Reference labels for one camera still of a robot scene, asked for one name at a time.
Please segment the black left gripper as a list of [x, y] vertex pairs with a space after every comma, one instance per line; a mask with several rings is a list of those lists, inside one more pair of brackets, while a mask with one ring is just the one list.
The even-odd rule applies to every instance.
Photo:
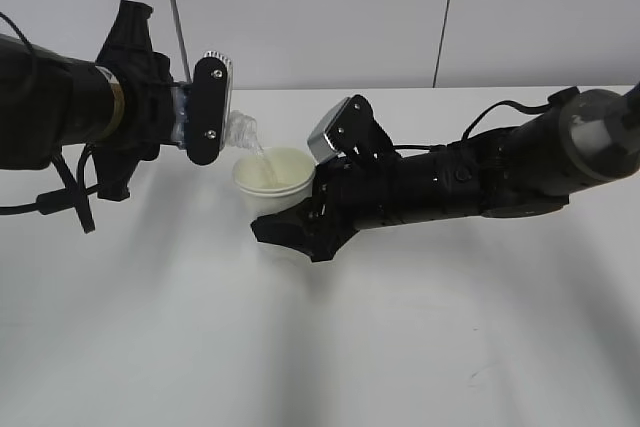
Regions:
[[124, 111], [118, 127], [95, 144], [93, 162], [97, 197], [124, 201], [129, 182], [142, 161], [155, 160], [161, 145], [175, 146], [176, 124], [170, 59], [157, 52], [149, 29], [153, 8], [145, 3], [121, 0], [116, 18], [98, 56], [118, 80]]

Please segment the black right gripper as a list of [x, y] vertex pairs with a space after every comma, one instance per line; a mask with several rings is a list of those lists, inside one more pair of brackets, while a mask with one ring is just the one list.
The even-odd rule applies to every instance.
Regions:
[[361, 230], [403, 225], [395, 198], [402, 160], [383, 154], [361, 167], [343, 156], [317, 165], [312, 199], [256, 218], [250, 224], [256, 240], [325, 262]]

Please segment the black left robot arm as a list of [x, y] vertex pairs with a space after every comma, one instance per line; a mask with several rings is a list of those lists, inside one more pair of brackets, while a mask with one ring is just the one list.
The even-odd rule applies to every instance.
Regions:
[[154, 50], [151, 6], [119, 4], [115, 21], [93, 61], [64, 57], [29, 42], [1, 37], [1, 167], [42, 170], [62, 147], [89, 147], [97, 195], [129, 196], [141, 161], [175, 145], [170, 60]]

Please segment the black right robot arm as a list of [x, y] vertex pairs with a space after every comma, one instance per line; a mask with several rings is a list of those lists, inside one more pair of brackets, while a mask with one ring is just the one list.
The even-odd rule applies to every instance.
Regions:
[[394, 143], [362, 95], [338, 103], [308, 139], [310, 194], [257, 217], [257, 241], [330, 261], [363, 230], [465, 217], [525, 218], [639, 170], [639, 91], [570, 87], [538, 106], [515, 103], [519, 126], [448, 144]]

